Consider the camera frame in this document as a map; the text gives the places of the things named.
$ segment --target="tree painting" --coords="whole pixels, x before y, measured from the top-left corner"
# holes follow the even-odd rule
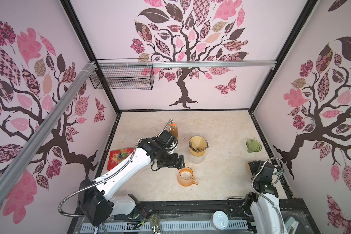
[[[5,41],[10,42],[3,34],[1,35]],[[13,34],[11,38],[17,40],[18,50],[24,63],[16,64],[1,47],[5,43],[0,39],[0,138],[9,136],[13,141],[17,139],[16,142],[19,142],[18,138],[24,140],[20,142],[27,142],[58,103],[61,95],[67,91],[66,85],[73,82],[77,74],[75,64],[71,63],[67,67],[62,53],[56,53],[51,42],[41,35],[38,36],[34,29],[28,28],[27,33]],[[36,59],[34,66],[29,67],[29,61],[34,59]],[[97,164],[92,163],[97,151],[94,155],[87,157],[69,150],[69,144],[74,143],[73,136],[78,134],[75,126],[86,121],[83,115],[87,111],[90,97],[84,96],[85,91],[86,82],[51,130],[52,138],[38,149],[29,163],[36,164],[35,170],[25,170],[22,179],[8,195],[9,200],[3,208],[3,214],[9,215],[14,212],[14,223],[19,223],[25,217],[24,206],[33,202],[33,195],[37,193],[36,186],[48,190],[49,180],[60,175],[63,165],[82,164],[86,178],[90,170],[95,170]],[[97,113],[94,123],[104,120],[105,110],[104,105],[97,98],[95,103]],[[23,146],[11,143],[10,140],[0,142],[2,143],[0,164],[6,165],[18,155]],[[0,173],[3,173],[8,166],[0,166]]]
[[[131,48],[139,55],[140,62],[154,61],[238,61],[248,54],[240,51],[248,43],[238,38],[245,28],[245,12],[241,0],[211,0],[217,7],[215,14],[210,14],[210,0],[144,0],[152,8],[139,13],[134,21],[140,39],[132,40]],[[151,23],[144,24],[143,16]],[[172,105],[198,103],[189,97],[186,78],[200,79],[204,76],[212,79],[231,71],[228,67],[211,67],[209,72],[199,67],[155,68],[159,80],[176,81],[181,90],[181,97]],[[235,81],[229,85],[218,85],[215,88],[226,95],[235,90]]]
[[[274,148],[294,178],[292,160],[305,141],[314,142],[312,150],[319,151],[320,160],[332,158],[333,179],[337,181],[342,174],[351,190],[351,67],[344,67],[345,60],[351,62],[351,37],[337,40],[341,42],[342,55],[334,53],[328,43],[315,64],[308,60],[300,66],[300,78],[291,83],[293,88],[284,95],[293,108],[289,115],[294,119],[297,135],[290,151]],[[335,156],[337,149],[344,164]]]

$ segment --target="pink leaf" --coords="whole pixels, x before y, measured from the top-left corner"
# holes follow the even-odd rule
[[[183,47],[183,45],[184,45],[184,43],[183,43],[183,41],[181,40],[181,39],[179,39],[179,38],[177,38],[177,40],[175,40],[176,42],[176,44],[175,44],[175,46],[177,47],[177,48],[181,48],[181,47]]]
[[[21,32],[20,35],[17,35],[17,45],[19,52],[28,66],[30,59],[40,58],[39,51],[42,45],[36,41],[36,32],[34,29],[28,28],[27,34]]]
[[[23,107],[23,108],[30,108],[32,105],[33,105],[33,101],[25,96],[25,95],[22,95],[22,94],[17,94],[17,98],[18,98],[18,101],[19,101],[19,104]]]
[[[177,61],[181,61],[183,58],[184,58],[184,51],[182,51],[182,52],[178,55]]]
[[[79,119],[77,119],[77,122],[80,124],[83,124],[85,121],[86,121],[86,119],[83,117],[80,117]]]
[[[298,107],[306,103],[308,100],[304,99],[301,90],[290,89],[290,93],[285,94],[283,99],[289,100],[288,105],[291,107]]]
[[[243,6],[242,6],[242,8],[239,10],[238,17],[237,17],[238,27],[243,23],[244,15],[245,15],[245,13],[244,13]]]
[[[349,90],[345,91],[338,97],[338,103],[347,105],[351,100],[351,92]]]
[[[223,20],[228,20],[230,16],[234,16],[237,12],[235,11],[242,3],[242,0],[225,0],[217,9],[216,14],[213,19],[221,18]]]
[[[202,52],[205,48],[206,48],[206,44],[205,43],[201,43],[201,44],[197,45],[197,51],[198,52]]]
[[[334,179],[334,181],[337,181],[339,179],[339,167],[337,164],[335,164],[334,166],[332,166],[332,169],[330,170],[332,177]]]
[[[13,126],[20,131],[26,130],[29,126],[29,121],[25,118],[12,119],[10,123],[13,124]]]
[[[194,30],[190,31],[189,36],[187,38],[189,39],[189,41],[195,40],[195,32],[194,32]]]
[[[206,72],[206,77],[207,77],[208,79],[212,79],[211,74],[209,74],[209,73],[207,73],[207,72]]]
[[[331,119],[331,118],[334,118],[335,116],[337,116],[339,113],[340,113],[339,110],[328,110],[321,115],[327,119]]]
[[[42,107],[44,110],[51,111],[53,108],[53,101],[51,96],[47,95],[43,100],[42,100]]]

